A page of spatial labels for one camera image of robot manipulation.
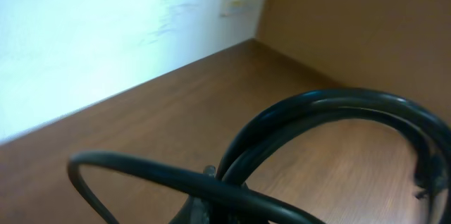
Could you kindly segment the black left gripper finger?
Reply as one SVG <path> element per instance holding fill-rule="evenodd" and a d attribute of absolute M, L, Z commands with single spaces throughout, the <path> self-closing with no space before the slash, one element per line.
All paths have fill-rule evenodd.
<path fill-rule="evenodd" d="M 265 219 L 259 219 L 256 216 L 247 214 L 228 213 L 222 216 L 215 212 L 215 208 L 209 201 L 202 198 L 191 196 L 191 192 L 199 194 L 203 192 L 201 185 L 210 184 L 200 173 L 194 173 L 190 170 L 169 167 L 168 177 L 171 179 L 171 187 L 184 193 L 188 193 L 189 197 L 181 210 L 171 220 L 171 223 L 267 223 Z"/>

